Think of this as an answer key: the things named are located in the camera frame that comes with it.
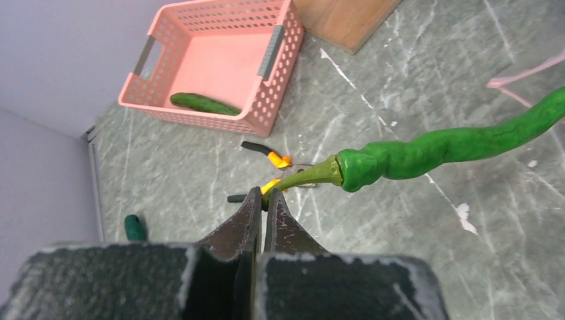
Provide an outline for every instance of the wooden board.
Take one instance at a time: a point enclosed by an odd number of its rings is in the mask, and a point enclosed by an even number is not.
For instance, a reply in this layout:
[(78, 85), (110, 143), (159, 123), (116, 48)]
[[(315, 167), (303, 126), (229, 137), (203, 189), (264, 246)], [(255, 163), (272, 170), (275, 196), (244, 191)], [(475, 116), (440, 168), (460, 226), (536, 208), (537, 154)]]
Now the wooden board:
[(304, 28), (354, 55), (402, 0), (293, 0)]

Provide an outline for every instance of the white wall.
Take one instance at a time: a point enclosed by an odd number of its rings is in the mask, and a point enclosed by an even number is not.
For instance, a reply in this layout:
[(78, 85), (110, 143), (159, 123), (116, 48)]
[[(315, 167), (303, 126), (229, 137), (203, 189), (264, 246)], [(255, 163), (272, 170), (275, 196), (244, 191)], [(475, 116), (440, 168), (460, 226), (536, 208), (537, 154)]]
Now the white wall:
[(0, 305), (25, 260), (99, 241), (86, 141), (0, 110)]
[(72, 137), (116, 101), (167, 0), (0, 1), (0, 106)]

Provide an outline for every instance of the green chili pepper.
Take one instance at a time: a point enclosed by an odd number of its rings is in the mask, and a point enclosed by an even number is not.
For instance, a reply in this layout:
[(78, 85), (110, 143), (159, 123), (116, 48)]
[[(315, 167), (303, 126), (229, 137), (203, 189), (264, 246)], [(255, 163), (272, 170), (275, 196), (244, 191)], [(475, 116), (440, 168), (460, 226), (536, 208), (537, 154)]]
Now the green chili pepper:
[(412, 141), (377, 141), (361, 150), (345, 149), (308, 170), (291, 175), (263, 196), (267, 209), (271, 191), (303, 183), (333, 183), (356, 192), (380, 177), (412, 179), (449, 162), (495, 157), (549, 130), (565, 116), (565, 87), (547, 95), (523, 114), (490, 127), (463, 127), (427, 132)]

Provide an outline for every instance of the orange scissor handle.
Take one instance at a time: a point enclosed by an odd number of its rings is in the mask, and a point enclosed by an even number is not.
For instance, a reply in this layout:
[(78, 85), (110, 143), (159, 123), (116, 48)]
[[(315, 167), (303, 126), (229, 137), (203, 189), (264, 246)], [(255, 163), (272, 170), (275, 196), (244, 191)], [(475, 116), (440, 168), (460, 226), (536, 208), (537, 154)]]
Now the orange scissor handle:
[(271, 163), (279, 169), (284, 169), (284, 168), (286, 168), (286, 167), (288, 167), (289, 165), (292, 164), (292, 159), (290, 157), (282, 157), (281, 158), (274, 151), (269, 152), (267, 157), (269, 158), (269, 160), (271, 160)]
[(280, 179), (273, 179), (273, 180), (271, 180), (271, 182), (269, 182), (269, 183), (267, 183), (266, 185), (262, 186), (262, 187), (261, 187), (261, 194), (264, 195), (265, 192), (267, 192), (270, 188), (272, 188), (273, 185), (276, 185), (277, 182), (279, 182), (279, 181), (280, 181)]

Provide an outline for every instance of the green object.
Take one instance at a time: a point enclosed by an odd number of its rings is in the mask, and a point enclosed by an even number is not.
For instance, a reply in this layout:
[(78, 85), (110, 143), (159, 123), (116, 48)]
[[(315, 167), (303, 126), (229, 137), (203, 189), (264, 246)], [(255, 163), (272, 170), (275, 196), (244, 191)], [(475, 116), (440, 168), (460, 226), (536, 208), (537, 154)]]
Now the green object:
[(128, 215), (124, 219), (125, 235), (129, 241), (147, 241), (147, 232), (136, 215)]
[[(515, 149), (549, 130), (563, 116), (565, 87), (499, 125), (443, 129), (427, 132), (409, 142), (378, 141), (361, 150), (342, 150), (308, 170), (279, 181), (271, 190), (325, 182), (355, 192), (380, 177), (412, 179), (444, 163), (487, 159)], [(267, 209), (271, 190), (263, 195), (263, 209)]]
[(219, 115), (238, 115), (241, 113), (241, 110), (236, 107), (196, 93), (175, 93), (171, 95), (171, 103), (177, 107)]

